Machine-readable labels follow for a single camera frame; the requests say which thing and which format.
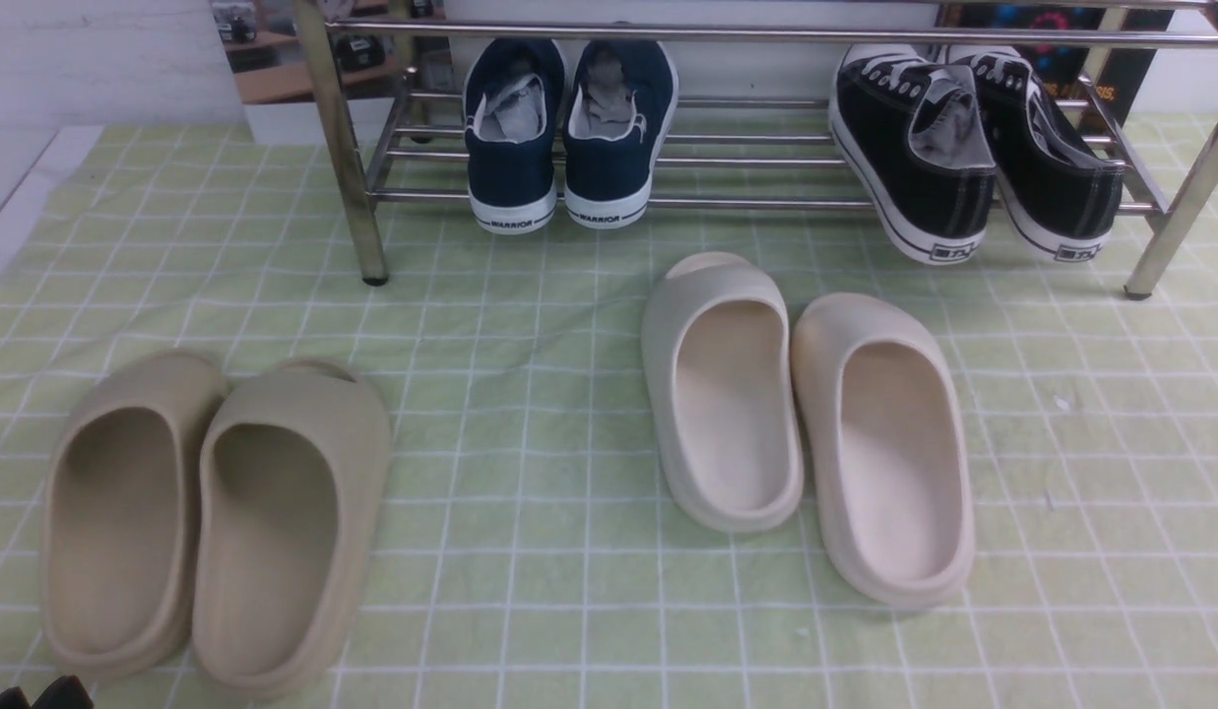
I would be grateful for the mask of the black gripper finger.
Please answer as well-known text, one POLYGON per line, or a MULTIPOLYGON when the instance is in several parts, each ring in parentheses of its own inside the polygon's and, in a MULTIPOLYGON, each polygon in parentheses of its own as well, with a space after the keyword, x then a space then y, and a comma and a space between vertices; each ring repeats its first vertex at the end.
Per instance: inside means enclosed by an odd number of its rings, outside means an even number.
POLYGON ((41 691, 32 709, 93 709, 93 698, 82 679, 63 675, 41 691))

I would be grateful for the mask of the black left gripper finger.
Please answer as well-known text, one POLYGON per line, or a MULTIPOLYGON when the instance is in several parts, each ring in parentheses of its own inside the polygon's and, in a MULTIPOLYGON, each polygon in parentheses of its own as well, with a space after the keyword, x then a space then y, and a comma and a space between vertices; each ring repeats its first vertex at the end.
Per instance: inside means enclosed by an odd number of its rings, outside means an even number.
POLYGON ((0 709, 30 709, 30 702, 21 687, 11 686, 0 692, 0 709))

